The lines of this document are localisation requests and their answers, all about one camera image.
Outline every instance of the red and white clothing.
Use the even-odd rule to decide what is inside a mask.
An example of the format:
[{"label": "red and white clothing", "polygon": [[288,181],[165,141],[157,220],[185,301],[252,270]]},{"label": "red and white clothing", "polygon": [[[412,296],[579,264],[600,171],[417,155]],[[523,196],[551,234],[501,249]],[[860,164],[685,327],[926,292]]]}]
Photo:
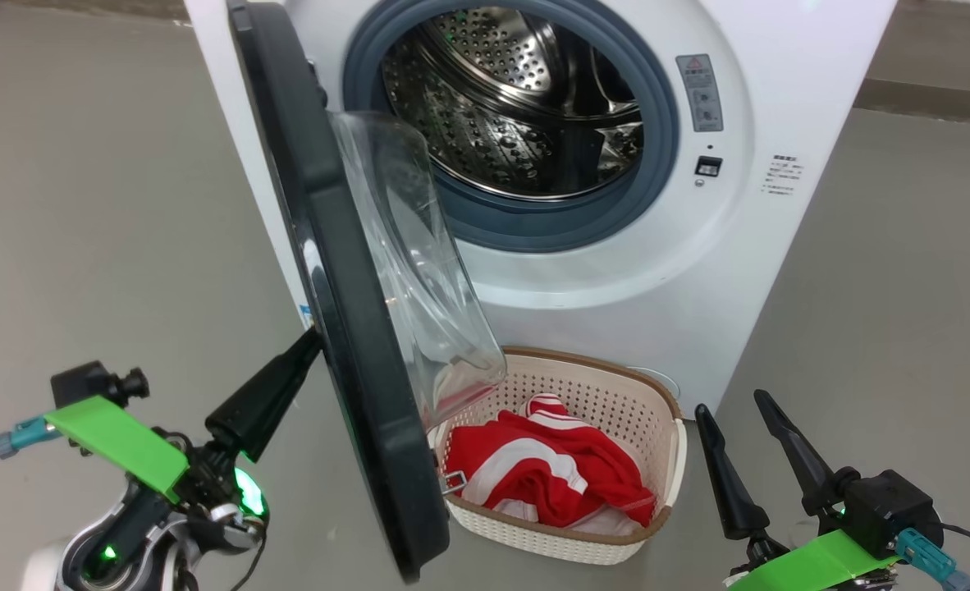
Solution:
[{"label": "red and white clothing", "polygon": [[460,495],[475,505],[594,534],[649,525],[657,501],[631,456],[553,394],[452,429],[445,469],[466,474]]}]

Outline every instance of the white washing machine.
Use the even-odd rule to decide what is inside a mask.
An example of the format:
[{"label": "white washing machine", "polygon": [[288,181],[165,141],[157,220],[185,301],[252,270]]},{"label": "white washing machine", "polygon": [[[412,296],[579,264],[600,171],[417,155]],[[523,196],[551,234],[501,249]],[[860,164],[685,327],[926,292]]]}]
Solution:
[{"label": "white washing machine", "polygon": [[[289,0],[332,111],[426,137],[501,344],[717,407],[895,0]],[[291,296],[223,0],[188,0]]]}]

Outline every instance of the green light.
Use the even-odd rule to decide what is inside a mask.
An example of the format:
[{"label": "green light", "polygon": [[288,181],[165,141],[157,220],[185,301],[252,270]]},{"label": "green light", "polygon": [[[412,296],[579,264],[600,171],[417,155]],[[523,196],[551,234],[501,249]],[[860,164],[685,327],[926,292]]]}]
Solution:
[{"label": "green light", "polygon": [[263,490],[248,476],[248,472],[241,468],[234,468],[233,474],[237,478],[237,487],[240,489],[240,504],[256,515],[267,513],[267,502],[263,498]]}]

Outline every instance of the concrete floor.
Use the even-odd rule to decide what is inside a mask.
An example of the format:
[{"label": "concrete floor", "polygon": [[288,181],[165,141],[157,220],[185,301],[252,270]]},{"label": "concrete floor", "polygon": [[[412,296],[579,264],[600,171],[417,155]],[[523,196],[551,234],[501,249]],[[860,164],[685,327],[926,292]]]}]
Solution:
[{"label": "concrete floor", "polygon": [[[191,31],[0,7],[0,430],[49,408],[50,374],[102,359],[146,370],[137,418],[203,435],[299,330]],[[854,112],[759,318],[718,419],[785,539],[799,494],[756,387],[833,466],[896,468],[970,528],[969,125]],[[323,364],[255,475],[278,519],[246,589],[401,587]],[[0,463],[0,589],[120,491],[61,442]],[[970,543],[947,548],[970,572]],[[419,588],[717,590],[743,549],[694,446],[672,519],[631,561],[567,564],[454,524]],[[201,588],[248,561],[209,558]]]}]

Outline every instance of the beige plastic basket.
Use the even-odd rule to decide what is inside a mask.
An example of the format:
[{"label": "beige plastic basket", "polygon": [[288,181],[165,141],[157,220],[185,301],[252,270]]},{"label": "beige plastic basket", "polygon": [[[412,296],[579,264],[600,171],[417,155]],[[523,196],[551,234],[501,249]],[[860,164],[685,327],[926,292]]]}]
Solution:
[{"label": "beige plastic basket", "polygon": [[657,495],[649,527],[627,536],[583,534],[496,513],[449,494],[449,510],[475,534],[528,552],[591,565],[628,560],[664,526],[679,497],[685,472],[685,426],[679,405],[658,381],[626,367],[542,349],[507,347],[507,379],[497,389],[448,419],[437,434],[441,465],[448,460],[449,433],[483,425],[500,410],[516,410],[533,394],[556,394],[572,415],[638,450],[642,480]]}]

